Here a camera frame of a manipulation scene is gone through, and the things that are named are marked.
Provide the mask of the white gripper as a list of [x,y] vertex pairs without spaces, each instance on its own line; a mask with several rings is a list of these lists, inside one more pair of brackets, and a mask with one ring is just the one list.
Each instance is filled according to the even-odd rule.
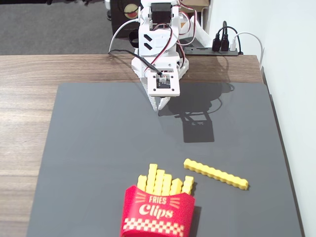
[[[157,88],[157,79],[181,79],[189,69],[189,61],[185,56],[180,57],[176,51],[163,53],[158,59],[155,56],[140,56],[137,50],[132,53],[134,58],[131,67],[148,96],[155,112],[158,111],[155,96],[152,93]],[[162,110],[169,102],[170,97],[161,97],[159,109]]]

